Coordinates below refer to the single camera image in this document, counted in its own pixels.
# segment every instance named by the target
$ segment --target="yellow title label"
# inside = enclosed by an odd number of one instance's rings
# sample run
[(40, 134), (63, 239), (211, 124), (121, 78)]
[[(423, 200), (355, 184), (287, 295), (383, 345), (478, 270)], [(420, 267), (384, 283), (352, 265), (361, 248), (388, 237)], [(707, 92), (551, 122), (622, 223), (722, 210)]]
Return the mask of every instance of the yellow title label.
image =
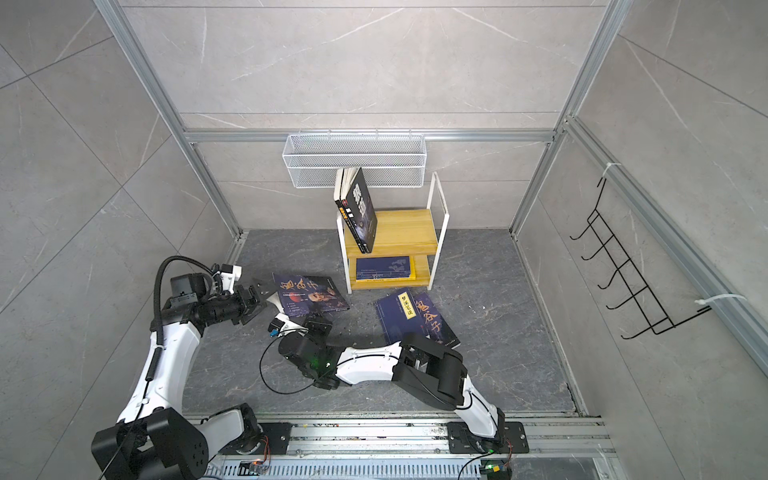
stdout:
[(406, 313), (406, 318), (411, 319), (416, 316), (416, 310), (411, 304), (411, 299), (408, 298), (408, 292), (403, 292), (397, 296), (400, 299), (400, 305), (402, 305), (402, 311)]

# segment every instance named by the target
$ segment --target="white zip tie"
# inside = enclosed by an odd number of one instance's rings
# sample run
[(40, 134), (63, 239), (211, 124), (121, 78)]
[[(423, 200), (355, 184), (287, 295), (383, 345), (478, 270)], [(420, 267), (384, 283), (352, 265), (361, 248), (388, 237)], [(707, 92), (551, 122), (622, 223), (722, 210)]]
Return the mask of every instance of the white zip tie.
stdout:
[(735, 293), (721, 293), (720, 295), (711, 296), (707, 299), (701, 299), (701, 300), (694, 300), (694, 302), (698, 303), (699, 305), (706, 305), (709, 302), (713, 302), (714, 300), (719, 300), (721, 298), (739, 298), (742, 300), (746, 300), (746, 297), (743, 295), (737, 295)]
[(605, 174), (606, 174), (606, 173), (608, 173), (608, 169), (609, 169), (609, 168), (611, 168), (611, 167), (613, 167), (614, 165), (621, 165), (621, 164), (612, 164), (612, 163), (610, 163), (610, 162), (608, 162), (607, 164), (605, 164), (605, 170), (603, 170), (603, 177), (605, 177)]

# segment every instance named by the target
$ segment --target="black wire rack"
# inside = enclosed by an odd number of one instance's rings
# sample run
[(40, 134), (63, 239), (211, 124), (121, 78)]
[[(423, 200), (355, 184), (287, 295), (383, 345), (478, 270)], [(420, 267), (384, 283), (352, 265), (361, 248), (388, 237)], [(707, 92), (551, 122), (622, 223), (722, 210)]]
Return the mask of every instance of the black wire rack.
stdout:
[[(603, 216), (600, 215), (600, 211), (598, 210), (598, 205), (600, 204), (600, 199), (603, 197), (603, 190), (605, 190), (605, 178), (600, 179), (600, 181), (598, 182), (597, 188), (600, 189), (600, 193), (598, 194), (598, 201), (595, 202), (594, 204), (594, 209), (590, 212), (589, 216), (587, 216), (587, 228), (585, 228), (584, 231), (581, 232), (581, 234), (579, 234), (578, 237), (571, 237), (571, 240), (579, 240), (584, 236), (585, 233), (587, 233), (589, 230), (592, 230), (592, 233), (594, 233), (594, 235), (600, 241), (600, 248), (598, 248), (597, 251), (595, 251), (589, 257), (586, 257), (586, 258), (581, 257), (581, 259), (585, 261), (592, 260), (598, 253), (600, 253), (602, 250), (605, 250), (605, 253), (608, 255), (608, 258), (611, 260), (611, 263), (614, 265), (614, 273), (613, 275), (611, 275), (611, 279), (608, 280), (608, 284), (606, 286), (602, 286), (598, 284), (598, 288), (600, 288), (601, 290), (606, 290), (614, 282), (614, 279), (616, 278), (616, 276), (619, 276), (619, 278), (621, 278), (621, 281), (624, 282), (624, 286), (627, 287), (627, 290), (629, 290), (629, 294), (630, 294), (629, 298), (627, 298), (625, 301), (619, 303), (616, 306), (606, 305), (605, 308), (609, 310), (616, 310), (624, 306), (626, 303), (630, 302), (631, 300), (633, 300), (635, 305), (637, 305), (637, 308), (640, 309), (640, 313), (643, 314), (643, 318), (645, 319), (645, 323), (647, 324), (647, 327), (642, 329), (640, 332), (635, 333), (632, 336), (622, 335), (621, 338), (625, 340), (633, 339), (642, 335), (643, 333), (646, 333), (648, 330), (655, 333), (656, 335), (660, 335), (661, 333), (667, 332), (673, 328), (677, 328), (678, 326), (684, 324), (685, 322), (688, 322), (689, 320), (692, 320), (698, 317), (699, 315), (703, 315), (709, 312), (710, 310), (712, 310), (711, 307), (705, 306), (703, 308), (698, 309), (696, 313), (693, 314), (692, 316), (689, 316), (688, 318), (686, 318), (685, 320), (681, 320), (680, 322), (675, 322), (670, 318), (669, 313), (667, 313), (667, 311), (664, 309), (664, 306), (661, 305), (661, 302), (659, 301), (658, 297), (656, 297), (656, 293), (654, 293), (654, 290), (650, 288), (650, 285), (648, 285), (648, 282), (645, 280), (643, 273), (637, 268), (637, 265), (635, 265), (634, 261), (632, 260), (632, 257), (630, 257), (629, 253), (627, 253), (627, 250), (624, 249), (624, 245), (621, 244), (618, 237), (616, 237), (616, 234), (611, 229), (611, 226), (608, 225), (608, 223), (605, 221)], [(598, 231), (595, 230), (594, 228), (594, 223), (597, 222), (598, 220), (602, 222), (603, 225), (605, 225), (605, 228), (607, 229), (608, 233), (611, 234), (606, 240), (603, 240), (600, 234), (598, 233)], [(621, 264), (619, 264), (616, 261), (616, 259), (614, 259), (614, 256), (611, 255), (610, 250), (607, 248), (607, 245), (609, 244), (609, 242), (615, 242), (616, 245), (618, 245), (619, 248), (621, 248), (621, 251), (624, 252), (624, 255), (627, 257), (627, 259)], [(627, 282), (627, 277), (621, 271), (621, 269), (624, 268), (625, 266), (629, 266), (628, 268), (633, 268), (635, 273), (637, 273), (637, 276), (639, 276), (640, 279), (642, 280), (639, 285), (640, 288), (637, 291), (634, 291), (634, 292), (632, 291), (633, 290), (632, 287), (630, 286), (629, 282)], [(660, 311), (662, 312), (663, 318), (661, 320), (652, 322), (651, 319), (648, 318), (648, 314), (646, 313), (645, 309), (643, 308), (641, 303), (637, 300), (637, 296), (643, 292), (648, 292), (650, 296), (653, 297), (653, 300), (656, 302)]]

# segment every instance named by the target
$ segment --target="wire mesh basket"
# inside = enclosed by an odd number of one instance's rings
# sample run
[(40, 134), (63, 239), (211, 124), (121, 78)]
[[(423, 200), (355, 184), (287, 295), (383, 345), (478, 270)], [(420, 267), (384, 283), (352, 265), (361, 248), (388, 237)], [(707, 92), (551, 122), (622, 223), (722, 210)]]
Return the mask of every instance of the wire mesh basket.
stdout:
[(344, 167), (362, 167), (369, 187), (421, 187), (427, 147), (421, 134), (292, 134), (283, 160), (296, 188), (333, 187)]

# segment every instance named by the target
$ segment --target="wooden shelf board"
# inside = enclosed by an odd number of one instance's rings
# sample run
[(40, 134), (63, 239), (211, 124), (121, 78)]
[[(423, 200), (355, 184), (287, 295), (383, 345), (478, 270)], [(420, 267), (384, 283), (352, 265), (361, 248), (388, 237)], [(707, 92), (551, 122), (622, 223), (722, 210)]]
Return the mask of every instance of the wooden shelf board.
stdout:
[(344, 227), (344, 244), (348, 258), (400, 257), (405, 255), (435, 255), (437, 235), (429, 210), (379, 210), (379, 224), (373, 253), (360, 253), (355, 239)]
[(372, 290), (375, 288), (401, 288), (404, 286), (428, 286), (429, 285), (429, 261), (426, 255), (414, 255), (413, 262), (416, 268), (416, 278), (412, 280), (393, 278), (389, 280), (361, 281), (355, 280), (357, 272), (357, 259), (349, 259), (349, 284), (352, 290)]

